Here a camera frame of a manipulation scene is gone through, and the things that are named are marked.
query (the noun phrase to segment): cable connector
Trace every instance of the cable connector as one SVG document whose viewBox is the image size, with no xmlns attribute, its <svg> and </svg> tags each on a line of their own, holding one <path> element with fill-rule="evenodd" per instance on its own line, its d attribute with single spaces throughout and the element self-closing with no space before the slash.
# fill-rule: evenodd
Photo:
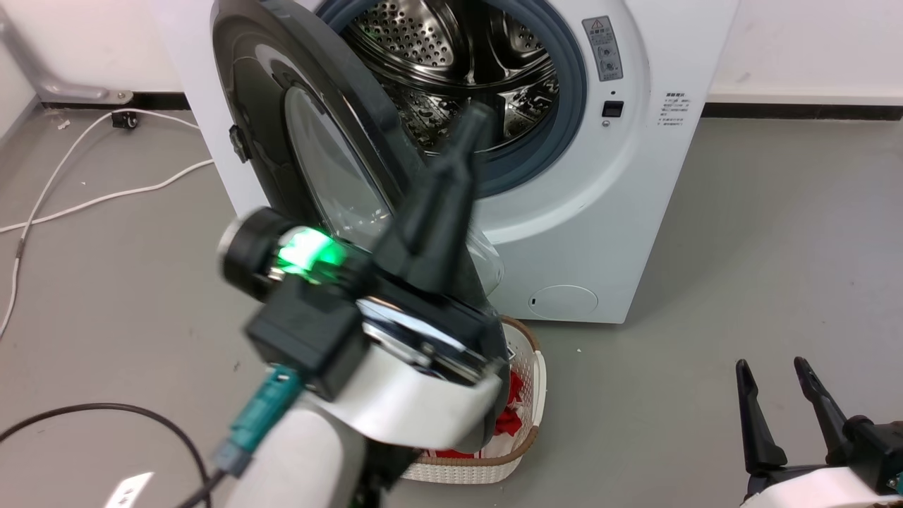
<svg viewBox="0 0 903 508">
<path fill-rule="evenodd" d="M 238 478 L 266 434 L 278 422 L 304 389 L 298 374 L 276 365 L 263 385 L 232 422 L 231 435 L 217 449 L 213 461 L 219 469 Z"/>
</svg>

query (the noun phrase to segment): green light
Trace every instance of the green light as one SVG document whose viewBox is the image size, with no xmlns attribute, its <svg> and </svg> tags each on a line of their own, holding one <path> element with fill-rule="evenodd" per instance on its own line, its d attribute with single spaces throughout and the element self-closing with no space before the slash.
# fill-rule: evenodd
<svg viewBox="0 0 903 508">
<path fill-rule="evenodd" d="M 276 266 L 285 273 L 305 275 L 317 261 L 338 266 L 344 260 L 345 249 L 341 244 L 317 230 L 305 228 L 279 249 Z"/>
</svg>

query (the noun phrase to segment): red cloth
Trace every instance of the red cloth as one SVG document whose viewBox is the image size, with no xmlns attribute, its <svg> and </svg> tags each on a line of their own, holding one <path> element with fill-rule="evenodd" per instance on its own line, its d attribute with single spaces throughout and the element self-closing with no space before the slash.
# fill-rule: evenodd
<svg viewBox="0 0 903 508">
<path fill-rule="evenodd" d="M 523 401 L 520 397 L 520 391 L 523 388 L 523 380 L 521 380 L 520 376 L 518 376 L 517 373 L 512 370 L 511 382 L 508 389 L 507 406 L 496 420 L 496 429 L 494 436 L 499 436 L 501 434 L 514 436 L 520 430 L 520 428 L 524 426 L 524 422 L 521 421 L 520 417 L 517 415 L 517 408 L 515 407 L 516 402 Z M 479 454 L 462 454 L 454 450 L 436 451 L 436 456 L 442 458 L 474 458 L 478 455 Z"/>
</svg>

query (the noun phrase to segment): black cable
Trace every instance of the black cable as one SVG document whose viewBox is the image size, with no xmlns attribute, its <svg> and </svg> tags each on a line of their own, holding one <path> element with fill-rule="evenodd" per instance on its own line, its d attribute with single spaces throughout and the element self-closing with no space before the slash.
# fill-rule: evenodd
<svg viewBox="0 0 903 508">
<path fill-rule="evenodd" d="M 149 409 L 139 408 L 138 406 L 132 406 L 130 404 L 119 404 L 117 402 L 92 402 L 89 404 L 76 404 L 75 406 L 66 406 L 65 408 L 51 409 L 49 411 L 44 411 L 41 414 L 34 415 L 31 418 L 24 419 L 8 428 L 4 431 L 3 434 L 0 434 L 0 443 L 3 443 L 10 436 L 22 430 L 23 428 L 26 428 L 39 421 L 58 417 L 59 415 L 77 413 L 79 411 L 92 411 L 95 409 L 108 409 L 113 411 L 126 411 L 129 413 L 135 413 L 144 417 L 148 417 L 149 419 L 152 419 L 171 430 L 176 436 L 179 437 L 179 439 L 182 440 L 182 443 L 185 444 L 185 447 L 188 448 L 188 451 L 191 452 L 191 458 L 194 459 L 194 464 L 198 467 L 200 481 L 203 484 L 202 488 L 192 497 L 193 499 L 196 496 L 197 499 L 191 504 L 186 504 L 187 502 L 181 504 L 180 508 L 182 508 L 183 506 L 194 506 L 201 499 L 204 500 L 207 508 L 213 508 L 213 501 L 210 499 L 210 490 L 212 490 L 213 487 L 215 487 L 219 482 L 222 481 L 221 476 L 220 478 L 217 478 L 217 475 L 219 475 L 221 472 L 218 470 L 214 475 L 214 478 L 209 478 L 207 476 L 207 469 L 204 467 L 204 461 L 200 458 L 198 449 L 194 446 L 194 443 L 191 442 L 191 439 L 188 437 L 188 435 L 185 434 L 185 432 L 181 428 L 179 428 L 178 425 L 172 423 L 165 416 L 159 415 Z"/>
</svg>

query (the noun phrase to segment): white washing machine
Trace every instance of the white washing machine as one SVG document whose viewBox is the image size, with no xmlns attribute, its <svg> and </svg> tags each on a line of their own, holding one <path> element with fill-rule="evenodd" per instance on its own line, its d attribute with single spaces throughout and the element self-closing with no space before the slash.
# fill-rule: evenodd
<svg viewBox="0 0 903 508">
<path fill-rule="evenodd" d="M 498 112 L 477 209 L 505 265 L 490 301 L 597 323 L 627 316 L 737 4 L 153 0 L 239 214 L 378 229 L 402 166 L 478 101 Z"/>
</svg>

